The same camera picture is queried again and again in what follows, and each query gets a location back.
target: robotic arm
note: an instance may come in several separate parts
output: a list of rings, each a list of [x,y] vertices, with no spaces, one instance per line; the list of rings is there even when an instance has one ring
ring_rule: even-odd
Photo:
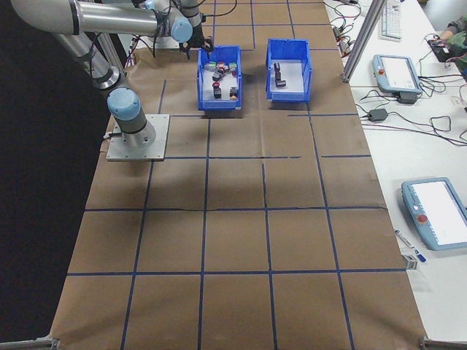
[[[53,33],[90,75],[94,86],[107,97],[107,105],[121,133],[112,139],[114,150],[109,148],[107,158],[163,160],[169,116],[153,114],[147,117],[138,96],[128,88],[126,77],[110,66],[84,33],[135,34],[152,36],[154,40],[171,36],[187,55],[192,47],[211,52],[212,41],[204,38],[203,17],[197,0],[132,0],[134,9],[78,0],[11,2],[16,13],[29,25]]]

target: pen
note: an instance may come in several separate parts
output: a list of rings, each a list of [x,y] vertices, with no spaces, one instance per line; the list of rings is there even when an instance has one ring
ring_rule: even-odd
[[[402,234],[401,234],[401,231],[400,230],[395,230],[394,231],[395,235],[399,237],[399,239],[401,241],[403,241],[403,243],[408,246],[410,249],[412,249],[415,253],[415,255],[418,257],[418,260],[420,260],[422,263],[424,263],[426,261],[426,257],[423,256],[422,253],[420,253],[418,251],[418,249],[415,248],[415,246],[409,242],[409,240],[407,238],[405,238]]]

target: metal base plate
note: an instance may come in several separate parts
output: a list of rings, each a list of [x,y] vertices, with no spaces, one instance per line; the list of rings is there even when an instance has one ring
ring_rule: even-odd
[[[128,147],[122,137],[112,137],[107,160],[114,162],[135,160],[164,160],[166,156],[167,136],[169,133],[169,114],[146,114],[147,121],[155,128],[155,140],[148,147]],[[120,133],[120,127],[115,124],[114,133]]]
[[[145,40],[151,49],[153,48],[153,38],[150,38],[148,36],[143,36],[143,40]],[[136,48],[137,49],[142,49],[147,47],[145,44],[143,44],[141,41],[138,42]],[[179,43],[176,42],[171,36],[165,36],[163,38],[157,38],[155,40],[155,49],[170,49],[170,50],[178,50],[180,48]]]

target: person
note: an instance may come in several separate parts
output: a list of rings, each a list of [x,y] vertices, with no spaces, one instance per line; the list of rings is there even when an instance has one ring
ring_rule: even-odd
[[[449,23],[433,45],[447,46],[453,56],[447,62],[456,62],[464,72],[467,69],[467,15]]]

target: keyboard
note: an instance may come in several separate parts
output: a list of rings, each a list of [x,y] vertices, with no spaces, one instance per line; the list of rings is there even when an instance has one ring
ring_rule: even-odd
[[[402,40],[401,0],[387,0],[382,10],[379,38],[399,42]]]

